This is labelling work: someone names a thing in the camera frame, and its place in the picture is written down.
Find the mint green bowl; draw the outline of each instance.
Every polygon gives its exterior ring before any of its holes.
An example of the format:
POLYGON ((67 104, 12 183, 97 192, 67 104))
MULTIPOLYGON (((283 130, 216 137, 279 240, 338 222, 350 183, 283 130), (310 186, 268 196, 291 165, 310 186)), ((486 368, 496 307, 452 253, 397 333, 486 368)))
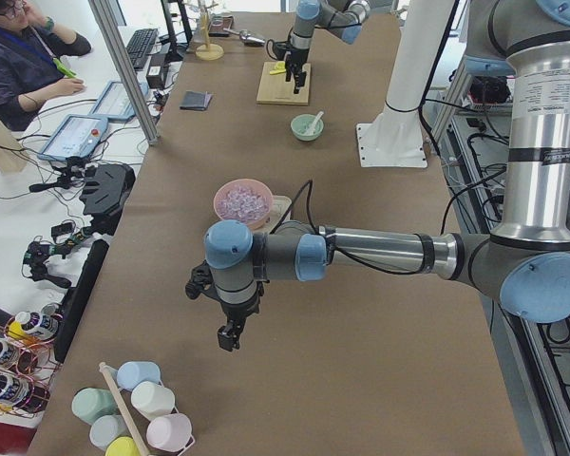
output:
POLYGON ((323 119, 319 119, 319 122, 316 124, 316 128, 314 129, 314 134, 304 134, 308 125, 313 121, 314 116, 314 114, 300 114, 299 116, 294 117, 292 120, 292 131, 296 138, 301 141, 314 141, 321 136, 321 133, 323 133, 323 119))

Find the blue joint cap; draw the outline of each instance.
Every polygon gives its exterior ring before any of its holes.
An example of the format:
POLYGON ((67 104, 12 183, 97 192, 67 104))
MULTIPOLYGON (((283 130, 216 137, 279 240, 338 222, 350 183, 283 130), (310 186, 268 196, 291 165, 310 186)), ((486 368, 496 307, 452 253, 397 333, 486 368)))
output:
POLYGON ((513 270, 501 288, 510 313, 535 323, 553 323, 570 315, 570 254, 534 256, 513 270))
POLYGON ((466 72, 472 76, 513 76, 515 70, 504 60, 465 56, 466 72))
POLYGON ((297 4, 295 14, 300 19, 311 21, 321 12, 321 2, 319 0, 300 0, 297 4))
POLYGON ((214 269, 227 269, 239 264, 251 251, 254 236, 247 225, 236 220, 223 220, 205 235, 205 258, 214 269))
POLYGON ((570 0, 536 0, 551 19, 570 27, 570 0))
POLYGON ((321 280, 327 268, 327 247, 325 239, 319 235, 304 235, 295 251, 295 274, 297 279, 321 280))
POLYGON ((361 33, 361 26, 346 27, 342 32, 342 41, 347 45, 351 45, 357 39, 359 33, 361 33))

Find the keyboard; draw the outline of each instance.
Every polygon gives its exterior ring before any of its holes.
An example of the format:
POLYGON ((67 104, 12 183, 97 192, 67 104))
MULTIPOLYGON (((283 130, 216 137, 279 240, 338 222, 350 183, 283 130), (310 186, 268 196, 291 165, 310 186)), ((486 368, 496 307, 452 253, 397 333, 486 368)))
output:
POLYGON ((133 33, 126 45, 126 53, 129 54, 131 65, 135 70, 143 69, 145 66, 158 34, 159 31, 155 28, 141 28, 133 33))

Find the clear plastic pieces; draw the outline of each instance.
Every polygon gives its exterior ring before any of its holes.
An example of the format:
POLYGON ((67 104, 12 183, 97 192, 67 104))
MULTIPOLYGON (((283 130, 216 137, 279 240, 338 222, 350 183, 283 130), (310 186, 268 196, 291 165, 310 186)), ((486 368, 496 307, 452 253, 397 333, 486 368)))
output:
POLYGON ((266 198, 243 185, 236 185, 225 199, 218 202, 217 212, 221 219, 234 219, 249 223, 264 217, 268 211, 266 198))

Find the pink bowl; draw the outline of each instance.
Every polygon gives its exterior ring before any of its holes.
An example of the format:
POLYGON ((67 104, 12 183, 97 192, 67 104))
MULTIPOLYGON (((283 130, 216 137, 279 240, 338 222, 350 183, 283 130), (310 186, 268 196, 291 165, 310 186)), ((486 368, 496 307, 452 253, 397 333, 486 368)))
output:
POLYGON ((270 188, 268 188, 265 184, 263 184, 259 180, 253 180, 253 179, 231 180, 230 182, 222 185, 221 188, 216 193, 216 195, 213 197, 213 209, 220 219, 238 220, 242 223, 245 223, 250 230, 255 230, 263 226, 264 223, 266 223, 266 220, 268 219, 268 215, 270 214, 272 207, 273 207, 273 193, 270 191, 270 188), (265 210, 261 214, 259 214, 256 218, 252 220, 244 220, 240 219, 237 216, 223 217, 222 214, 220 213, 221 212, 219 209, 220 204, 223 201, 228 200, 229 193, 235 190, 237 187, 249 189, 254 197, 262 197, 266 201, 265 210))

